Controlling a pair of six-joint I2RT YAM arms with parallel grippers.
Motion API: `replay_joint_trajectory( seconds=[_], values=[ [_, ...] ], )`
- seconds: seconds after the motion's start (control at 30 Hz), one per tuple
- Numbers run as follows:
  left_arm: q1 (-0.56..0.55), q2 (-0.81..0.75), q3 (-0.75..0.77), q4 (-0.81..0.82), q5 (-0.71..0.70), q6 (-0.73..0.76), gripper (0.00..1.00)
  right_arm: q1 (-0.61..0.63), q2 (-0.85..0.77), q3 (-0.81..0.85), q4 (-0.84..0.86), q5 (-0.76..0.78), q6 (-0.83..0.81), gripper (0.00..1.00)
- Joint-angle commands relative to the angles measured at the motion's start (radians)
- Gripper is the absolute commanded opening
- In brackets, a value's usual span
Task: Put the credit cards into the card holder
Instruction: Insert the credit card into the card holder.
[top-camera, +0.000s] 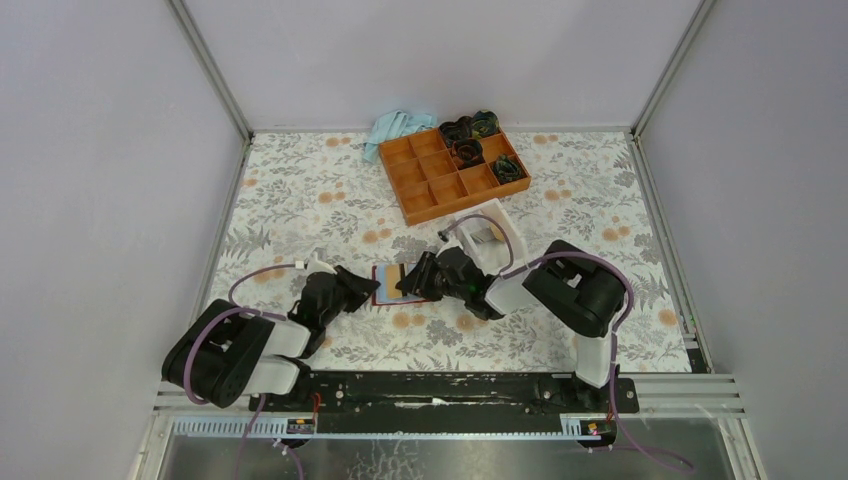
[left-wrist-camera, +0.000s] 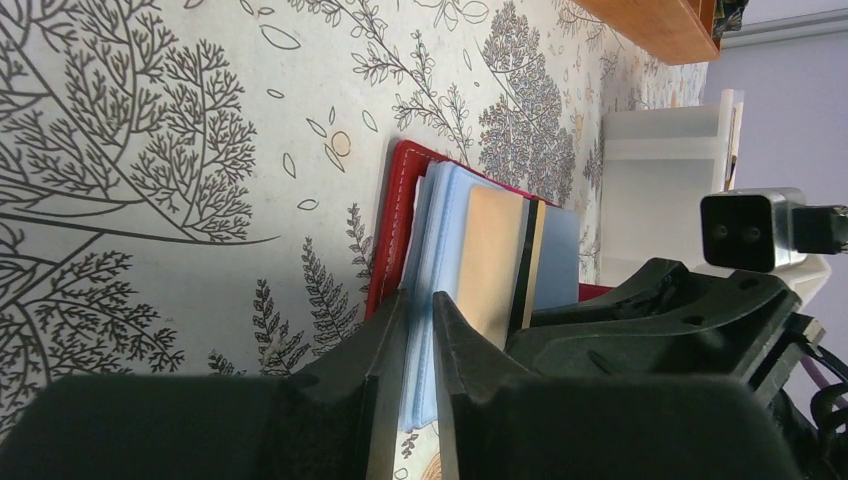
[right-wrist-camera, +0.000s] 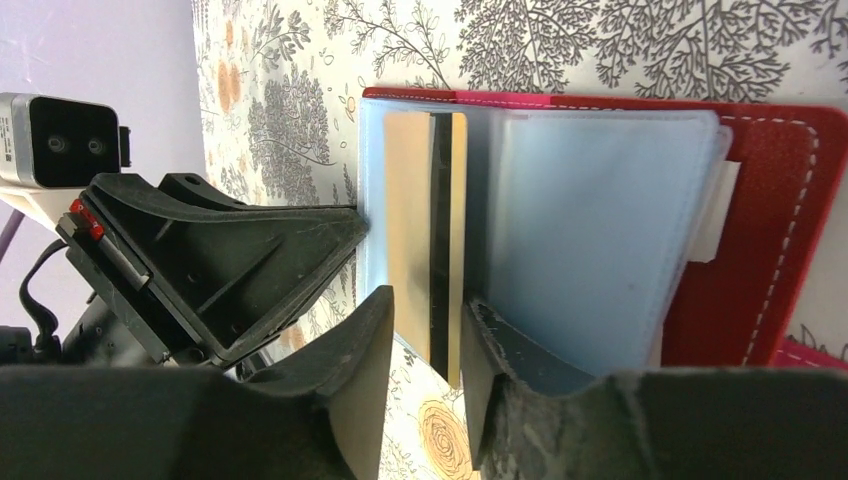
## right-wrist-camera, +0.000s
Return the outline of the red leather card holder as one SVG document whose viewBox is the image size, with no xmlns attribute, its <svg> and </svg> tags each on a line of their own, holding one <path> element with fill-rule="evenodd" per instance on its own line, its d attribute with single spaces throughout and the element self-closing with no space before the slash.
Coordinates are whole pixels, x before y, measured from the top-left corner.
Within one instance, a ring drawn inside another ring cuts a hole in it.
<svg viewBox="0 0 848 480">
<path fill-rule="evenodd" d="M 787 127 L 812 120 L 825 138 L 847 127 L 837 109 L 372 87 L 360 103 L 359 207 L 370 225 L 358 287 L 388 284 L 384 117 L 461 113 L 468 122 L 463 296 L 480 293 L 507 322 L 593 375 L 618 368 L 793 366 L 740 359 L 775 288 L 789 235 L 777 213 L 747 226 L 777 180 L 815 166 Z M 811 260 L 789 259 L 789 303 L 766 326 L 766 354 L 794 310 Z"/>
</svg>

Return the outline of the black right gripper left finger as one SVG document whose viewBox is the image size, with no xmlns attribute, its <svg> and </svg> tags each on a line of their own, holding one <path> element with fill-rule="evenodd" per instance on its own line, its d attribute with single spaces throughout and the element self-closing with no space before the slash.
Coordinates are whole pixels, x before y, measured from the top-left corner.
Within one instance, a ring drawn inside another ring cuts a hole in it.
<svg viewBox="0 0 848 480">
<path fill-rule="evenodd" d="M 374 479 L 394 293 L 247 382 L 211 368 L 1 371 L 5 479 Z"/>
</svg>

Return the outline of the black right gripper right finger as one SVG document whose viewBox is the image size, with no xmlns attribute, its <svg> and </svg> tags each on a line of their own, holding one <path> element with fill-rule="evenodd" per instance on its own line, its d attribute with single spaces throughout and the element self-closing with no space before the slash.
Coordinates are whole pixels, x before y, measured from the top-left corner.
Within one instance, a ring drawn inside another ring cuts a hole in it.
<svg viewBox="0 0 848 480">
<path fill-rule="evenodd" d="M 485 479 L 843 479 L 847 375 L 661 368 L 593 377 L 484 301 L 462 312 L 473 467 Z"/>
</svg>

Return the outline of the brown credit card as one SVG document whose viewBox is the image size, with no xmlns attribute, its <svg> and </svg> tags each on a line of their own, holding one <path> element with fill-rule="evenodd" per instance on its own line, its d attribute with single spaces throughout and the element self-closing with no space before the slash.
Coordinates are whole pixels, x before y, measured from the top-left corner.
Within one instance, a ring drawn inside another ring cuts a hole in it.
<svg viewBox="0 0 848 480">
<path fill-rule="evenodd" d="M 400 337 L 460 385 L 468 122 L 461 113 L 384 117 L 387 273 Z"/>
</svg>

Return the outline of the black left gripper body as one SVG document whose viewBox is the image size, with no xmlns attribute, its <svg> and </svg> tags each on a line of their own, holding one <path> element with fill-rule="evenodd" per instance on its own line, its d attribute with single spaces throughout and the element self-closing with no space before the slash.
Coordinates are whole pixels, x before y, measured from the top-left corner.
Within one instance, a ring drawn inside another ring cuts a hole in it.
<svg viewBox="0 0 848 480">
<path fill-rule="evenodd" d="M 161 296 L 151 273 L 121 237 L 114 221 L 84 200 L 75 200 L 48 226 L 58 232 L 21 281 L 20 303 L 36 325 L 1 325 L 1 363 L 68 365 L 196 366 L 199 345 L 183 317 Z M 69 312 L 76 323 L 59 319 L 53 306 L 65 295 L 59 283 L 36 293 L 30 282 L 43 264 L 59 251 L 90 283 L 84 301 L 73 295 Z"/>
</svg>

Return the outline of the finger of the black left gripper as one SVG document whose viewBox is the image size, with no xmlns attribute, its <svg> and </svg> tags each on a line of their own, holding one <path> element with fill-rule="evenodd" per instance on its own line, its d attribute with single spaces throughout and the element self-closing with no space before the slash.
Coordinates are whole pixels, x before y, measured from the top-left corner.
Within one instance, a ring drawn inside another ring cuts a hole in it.
<svg viewBox="0 0 848 480">
<path fill-rule="evenodd" d="M 367 225 L 349 206 L 251 206 L 194 174 L 101 174 L 82 271 L 154 362 L 227 369 L 320 298 Z"/>
</svg>

